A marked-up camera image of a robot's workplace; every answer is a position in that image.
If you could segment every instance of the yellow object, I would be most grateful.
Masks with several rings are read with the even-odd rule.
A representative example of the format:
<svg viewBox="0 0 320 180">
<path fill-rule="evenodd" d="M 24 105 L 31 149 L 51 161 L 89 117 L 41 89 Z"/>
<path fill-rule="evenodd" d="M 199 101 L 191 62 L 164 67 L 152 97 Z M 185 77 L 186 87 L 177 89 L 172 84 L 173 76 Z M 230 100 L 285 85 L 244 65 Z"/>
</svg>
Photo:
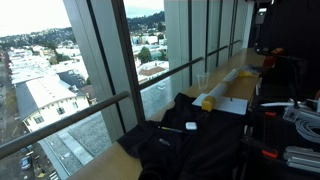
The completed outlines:
<svg viewBox="0 0 320 180">
<path fill-rule="evenodd" d="M 202 110 L 212 111 L 216 105 L 216 98 L 213 96 L 207 96 L 202 100 Z"/>
<path fill-rule="evenodd" d="M 249 71 L 240 70 L 238 74 L 238 77 L 250 77 L 250 76 L 253 76 L 253 74 Z"/>
</svg>

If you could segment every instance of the coiled cable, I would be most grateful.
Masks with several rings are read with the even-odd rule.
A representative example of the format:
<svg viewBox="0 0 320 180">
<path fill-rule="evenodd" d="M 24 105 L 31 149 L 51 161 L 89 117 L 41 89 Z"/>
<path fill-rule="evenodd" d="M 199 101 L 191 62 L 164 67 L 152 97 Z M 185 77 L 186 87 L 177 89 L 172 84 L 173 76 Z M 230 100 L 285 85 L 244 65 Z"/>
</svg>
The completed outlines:
<svg viewBox="0 0 320 180">
<path fill-rule="evenodd" d="M 320 144 L 320 134 L 317 134 L 314 129 L 320 130 L 320 120 L 315 119 L 299 119 L 295 122 L 298 133 L 308 141 Z"/>
</svg>

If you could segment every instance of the black jacket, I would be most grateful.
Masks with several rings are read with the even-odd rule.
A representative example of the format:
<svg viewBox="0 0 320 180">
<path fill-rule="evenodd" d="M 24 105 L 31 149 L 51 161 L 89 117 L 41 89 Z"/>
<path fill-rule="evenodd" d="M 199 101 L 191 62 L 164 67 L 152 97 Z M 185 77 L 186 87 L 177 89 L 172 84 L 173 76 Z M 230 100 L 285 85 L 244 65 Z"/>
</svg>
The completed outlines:
<svg viewBox="0 0 320 180">
<path fill-rule="evenodd" d="M 202 111 L 194 98 L 178 94 L 161 122 L 146 121 L 118 139 L 131 156 L 140 158 L 139 179 L 231 179 L 243 133 L 243 116 Z M 186 130 L 196 122 L 197 130 Z M 162 130 L 158 126 L 183 130 Z"/>
</svg>

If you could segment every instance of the cityscape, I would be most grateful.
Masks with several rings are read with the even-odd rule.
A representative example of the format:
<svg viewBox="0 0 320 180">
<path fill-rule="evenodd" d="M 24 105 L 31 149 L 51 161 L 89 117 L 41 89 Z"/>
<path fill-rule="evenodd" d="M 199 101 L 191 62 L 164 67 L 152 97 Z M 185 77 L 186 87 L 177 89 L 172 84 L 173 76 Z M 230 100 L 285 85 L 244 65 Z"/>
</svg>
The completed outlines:
<svg viewBox="0 0 320 180">
<path fill-rule="evenodd" d="M 127 20 L 138 82 L 166 73 L 164 11 Z M 86 63 L 71 27 L 0 37 L 0 144 L 102 101 Z M 172 100 L 170 79 L 143 89 L 141 97 L 148 118 Z M 67 179 L 111 144 L 97 112 L 0 160 L 0 179 Z"/>
</svg>

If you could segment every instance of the sky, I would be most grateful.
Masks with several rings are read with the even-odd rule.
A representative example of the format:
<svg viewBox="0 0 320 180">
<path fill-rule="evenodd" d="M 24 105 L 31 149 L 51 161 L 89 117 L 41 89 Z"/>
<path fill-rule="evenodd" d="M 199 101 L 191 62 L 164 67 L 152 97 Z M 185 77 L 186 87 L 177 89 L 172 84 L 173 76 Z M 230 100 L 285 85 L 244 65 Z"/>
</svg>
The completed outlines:
<svg viewBox="0 0 320 180">
<path fill-rule="evenodd" d="M 163 11 L 164 0 L 124 0 L 127 17 Z M 63 0 L 0 0 L 0 37 L 71 27 Z"/>
</svg>

